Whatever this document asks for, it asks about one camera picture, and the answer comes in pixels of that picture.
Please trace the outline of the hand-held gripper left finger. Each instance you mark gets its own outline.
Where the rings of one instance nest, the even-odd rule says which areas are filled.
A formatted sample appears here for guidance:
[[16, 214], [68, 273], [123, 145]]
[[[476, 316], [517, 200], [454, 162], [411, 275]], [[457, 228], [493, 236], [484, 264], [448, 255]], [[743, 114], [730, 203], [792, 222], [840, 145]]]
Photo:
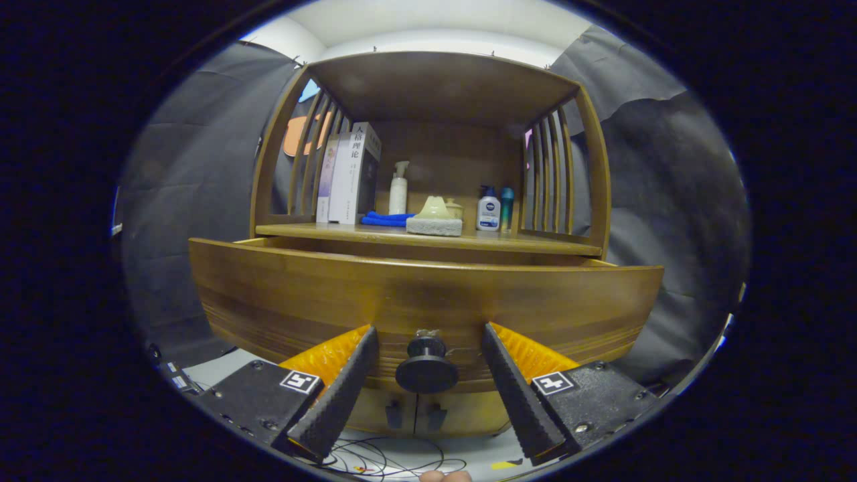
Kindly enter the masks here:
[[376, 328], [356, 327], [281, 364], [252, 360], [198, 400], [236, 433], [321, 463], [351, 417], [378, 353]]

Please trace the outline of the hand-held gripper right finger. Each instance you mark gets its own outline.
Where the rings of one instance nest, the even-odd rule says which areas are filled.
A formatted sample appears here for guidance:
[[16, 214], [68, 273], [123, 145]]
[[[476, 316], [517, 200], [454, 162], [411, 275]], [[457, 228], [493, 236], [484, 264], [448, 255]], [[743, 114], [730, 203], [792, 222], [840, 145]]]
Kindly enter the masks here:
[[577, 364], [496, 323], [481, 353], [524, 456], [541, 465], [612, 439], [651, 411], [670, 387], [638, 384], [615, 364]]

